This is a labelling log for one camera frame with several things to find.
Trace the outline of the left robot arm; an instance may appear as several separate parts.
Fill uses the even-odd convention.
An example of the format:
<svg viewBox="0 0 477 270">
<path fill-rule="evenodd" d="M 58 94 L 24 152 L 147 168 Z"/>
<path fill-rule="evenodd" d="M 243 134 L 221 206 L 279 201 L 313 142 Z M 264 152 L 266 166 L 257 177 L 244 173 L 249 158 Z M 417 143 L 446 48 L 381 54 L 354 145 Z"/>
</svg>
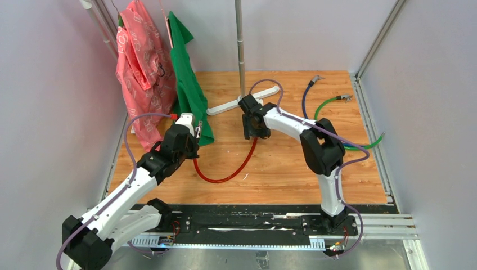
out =
<svg viewBox="0 0 477 270">
<path fill-rule="evenodd" d="M 126 242 L 155 228 L 166 232 L 172 226 L 172 210 L 153 199 L 134 214 L 127 212 L 140 198 L 174 174 L 187 159 L 198 156 L 202 125 L 176 121 L 164 139 L 135 163 L 129 176 L 97 206 L 76 218 L 69 216 L 62 224 L 62 245 L 56 258 L 67 255 L 82 269 L 102 269 L 113 253 Z"/>
</svg>

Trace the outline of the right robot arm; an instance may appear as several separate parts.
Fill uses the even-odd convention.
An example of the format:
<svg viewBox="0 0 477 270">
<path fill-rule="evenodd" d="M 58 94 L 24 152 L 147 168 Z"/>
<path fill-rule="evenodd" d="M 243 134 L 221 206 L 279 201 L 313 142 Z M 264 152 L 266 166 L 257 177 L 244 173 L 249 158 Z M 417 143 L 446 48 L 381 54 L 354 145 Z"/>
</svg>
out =
<svg viewBox="0 0 477 270">
<path fill-rule="evenodd" d="M 347 217 L 339 171 L 345 148 L 336 138 L 331 122 L 325 118 L 320 121 L 301 118 L 273 103 L 262 105 L 251 94 L 242 98 L 238 105 L 243 112 L 246 139 L 267 139 L 272 131 L 279 131 L 301 143 L 305 162 L 319 181 L 321 227 L 329 235 L 337 234 Z"/>
</svg>

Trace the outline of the red cable lock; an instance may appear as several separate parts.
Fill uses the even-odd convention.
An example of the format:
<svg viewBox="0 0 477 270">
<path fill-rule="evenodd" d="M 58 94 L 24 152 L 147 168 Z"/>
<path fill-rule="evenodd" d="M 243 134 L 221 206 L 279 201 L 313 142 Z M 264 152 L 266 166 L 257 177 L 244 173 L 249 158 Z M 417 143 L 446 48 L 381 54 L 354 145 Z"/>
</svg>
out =
<svg viewBox="0 0 477 270">
<path fill-rule="evenodd" d="M 190 162 L 188 176 L 208 183 L 228 182 L 252 161 L 258 141 L 244 139 L 240 119 L 214 122 L 212 128 L 214 142 L 200 147 L 199 157 Z"/>
</svg>

